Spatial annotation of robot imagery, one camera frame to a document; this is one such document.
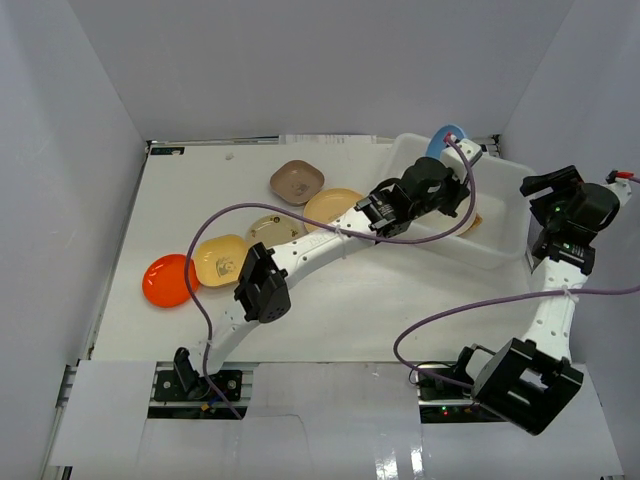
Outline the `cream round plate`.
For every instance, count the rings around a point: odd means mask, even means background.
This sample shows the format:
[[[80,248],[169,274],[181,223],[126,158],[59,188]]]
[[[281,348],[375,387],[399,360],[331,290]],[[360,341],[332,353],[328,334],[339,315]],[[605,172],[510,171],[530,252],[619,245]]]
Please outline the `cream round plate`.
[[[468,217],[466,217],[467,211],[461,211],[455,218],[451,218],[451,226],[452,236],[464,236],[465,234],[473,231],[470,229],[475,216],[479,214],[477,211],[473,211]]]

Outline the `blue round plate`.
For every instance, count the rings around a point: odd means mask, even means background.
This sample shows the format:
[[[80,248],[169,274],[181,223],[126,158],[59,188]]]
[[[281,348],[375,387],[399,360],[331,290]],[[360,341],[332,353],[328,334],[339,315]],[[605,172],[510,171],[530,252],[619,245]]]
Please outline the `blue round plate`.
[[[431,137],[425,156],[439,160],[441,152],[447,147],[445,139],[449,134],[457,139],[467,138],[466,132],[461,127],[455,124],[444,125]]]

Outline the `yellow round plate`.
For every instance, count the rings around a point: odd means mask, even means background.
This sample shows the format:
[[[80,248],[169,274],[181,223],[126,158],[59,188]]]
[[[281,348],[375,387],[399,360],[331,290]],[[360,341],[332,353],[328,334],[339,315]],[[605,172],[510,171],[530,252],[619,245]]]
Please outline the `yellow round plate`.
[[[306,203],[303,216],[323,224],[330,224],[363,198],[363,194],[347,188],[323,190]]]

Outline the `brown square plate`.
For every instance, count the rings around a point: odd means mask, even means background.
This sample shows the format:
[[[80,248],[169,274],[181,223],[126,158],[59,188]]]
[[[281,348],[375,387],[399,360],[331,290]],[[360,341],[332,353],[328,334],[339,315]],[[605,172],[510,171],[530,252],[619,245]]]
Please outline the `brown square plate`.
[[[313,165],[299,159],[282,165],[270,178],[271,190],[293,206],[306,204],[321,191],[324,174]]]

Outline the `yellow square panda plate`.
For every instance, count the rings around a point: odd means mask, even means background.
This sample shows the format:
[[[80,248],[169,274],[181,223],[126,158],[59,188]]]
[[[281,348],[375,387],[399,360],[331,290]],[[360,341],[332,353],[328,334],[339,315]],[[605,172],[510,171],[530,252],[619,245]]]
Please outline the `yellow square panda plate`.
[[[247,252],[247,242],[238,235],[203,241],[192,257],[199,282],[211,288],[233,284],[238,280]]]

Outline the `woven bamboo fan-shaped tray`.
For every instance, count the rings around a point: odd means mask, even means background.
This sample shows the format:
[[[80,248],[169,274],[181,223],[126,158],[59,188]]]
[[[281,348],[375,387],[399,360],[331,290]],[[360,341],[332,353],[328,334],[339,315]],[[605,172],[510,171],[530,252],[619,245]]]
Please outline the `woven bamboo fan-shaped tray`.
[[[479,225],[481,225],[481,224],[482,224],[482,222],[483,222],[483,218],[482,218],[482,216],[481,216],[481,215],[479,215],[479,214],[477,214],[477,215],[475,216],[475,219],[474,219],[474,221],[473,221],[473,223],[472,223],[472,225],[471,225],[470,229],[471,229],[471,230],[473,230],[473,229],[477,228]]]

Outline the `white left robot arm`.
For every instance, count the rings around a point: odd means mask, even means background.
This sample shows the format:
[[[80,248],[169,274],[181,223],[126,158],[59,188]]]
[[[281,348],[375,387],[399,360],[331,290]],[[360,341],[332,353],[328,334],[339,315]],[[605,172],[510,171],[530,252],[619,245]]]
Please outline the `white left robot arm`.
[[[290,310],[291,290],[311,273],[380,243],[407,245],[411,241],[403,235],[413,222],[434,211],[455,217],[464,200],[476,197],[473,164],[466,154],[420,157],[401,177],[382,181],[335,221],[319,223],[315,231],[282,245],[250,247],[232,304],[218,320],[205,320],[200,357],[180,370],[177,387],[191,399],[205,396],[211,375],[251,331]]]

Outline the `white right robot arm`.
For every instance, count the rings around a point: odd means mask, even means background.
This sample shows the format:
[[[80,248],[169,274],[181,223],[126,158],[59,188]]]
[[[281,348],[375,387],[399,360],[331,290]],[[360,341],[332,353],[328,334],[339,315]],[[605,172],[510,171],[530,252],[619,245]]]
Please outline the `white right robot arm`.
[[[528,330],[492,354],[451,374],[453,390],[531,435],[542,433],[576,396],[582,373],[573,367],[570,331],[578,293],[592,273],[592,243],[624,206],[627,180],[616,170],[601,184],[575,166],[528,176],[520,192],[542,230],[532,255],[539,303]]]

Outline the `white plastic bin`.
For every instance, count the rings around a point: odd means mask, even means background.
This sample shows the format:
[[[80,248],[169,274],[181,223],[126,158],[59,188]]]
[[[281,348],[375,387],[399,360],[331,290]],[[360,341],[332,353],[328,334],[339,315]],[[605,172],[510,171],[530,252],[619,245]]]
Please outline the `white plastic bin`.
[[[430,142],[428,137],[404,133],[394,140],[387,160],[383,163],[381,180],[401,178],[407,168],[425,156]],[[520,259],[525,253],[531,213],[529,202],[519,188],[524,177],[532,176],[529,167],[496,158],[482,152],[481,147],[469,139],[460,146],[473,165],[476,186],[477,211],[483,222],[464,236],[447,236],[440,240],[416,246],[440,255],[483,268],[494,269],[507,262]],[[457,214],[468,210],[469,199],[457,209]],[[449,230],[451,217],[433,211],[413,221],[408,230],[396,239],[416,240],[435,236]]]

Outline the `beige floral small plate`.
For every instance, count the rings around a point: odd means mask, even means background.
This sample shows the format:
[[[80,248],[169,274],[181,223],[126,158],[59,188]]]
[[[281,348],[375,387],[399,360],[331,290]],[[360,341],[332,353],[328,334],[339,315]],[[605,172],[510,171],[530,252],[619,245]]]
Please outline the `beige floral small plate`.
[[[306,233],[295,220],[281,214],[270,214],[254,221],[247,229],[245,240],[249,245],[263,243],[265,247],[286,244]]]

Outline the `black label sticker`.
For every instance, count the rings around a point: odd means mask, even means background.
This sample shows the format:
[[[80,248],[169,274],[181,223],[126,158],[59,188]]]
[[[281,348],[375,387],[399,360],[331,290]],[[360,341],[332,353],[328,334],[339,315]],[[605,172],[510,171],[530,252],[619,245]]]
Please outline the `black label sticker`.
[[[155,146],[150,149],[150,156],[179,156],[185,152],[184,147],[160,147]]]

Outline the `orange round plate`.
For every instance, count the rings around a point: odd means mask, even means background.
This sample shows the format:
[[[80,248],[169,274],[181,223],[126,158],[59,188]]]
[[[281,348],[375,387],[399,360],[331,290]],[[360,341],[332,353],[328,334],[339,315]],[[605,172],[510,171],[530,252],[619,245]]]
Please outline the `orange round plate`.
[[[184,270],[188,266],[191,289],[196,292],[200,282],[193,260],[186,262],[184,254],[169,254],[155,260],[145,271],[141,289],[145,299],[159,308],[174,308],[191,299]]]

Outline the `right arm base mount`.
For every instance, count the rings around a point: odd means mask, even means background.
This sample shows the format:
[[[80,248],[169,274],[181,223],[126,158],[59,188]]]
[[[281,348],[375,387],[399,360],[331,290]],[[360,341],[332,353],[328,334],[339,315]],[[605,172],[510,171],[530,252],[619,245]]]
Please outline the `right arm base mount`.
[[[474,403],[463,388],[426,375],[427,371],[445,375],[448,364],[425,363],[409,374],[416,388],[420,420],[423,425],[505,423],[505,420]]]

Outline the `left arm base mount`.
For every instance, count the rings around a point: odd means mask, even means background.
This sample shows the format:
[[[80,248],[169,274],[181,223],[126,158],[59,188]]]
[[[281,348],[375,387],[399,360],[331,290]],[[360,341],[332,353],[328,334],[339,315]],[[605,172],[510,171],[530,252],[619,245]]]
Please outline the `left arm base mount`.
[[[233,405],[235,415],[219,394],[203,379],[187,392],[174,370],[158,370],[147,417],[166,420],[239,420],[248,409],[251,393],[249,374],[242,370],[222,370],[211,380]]]

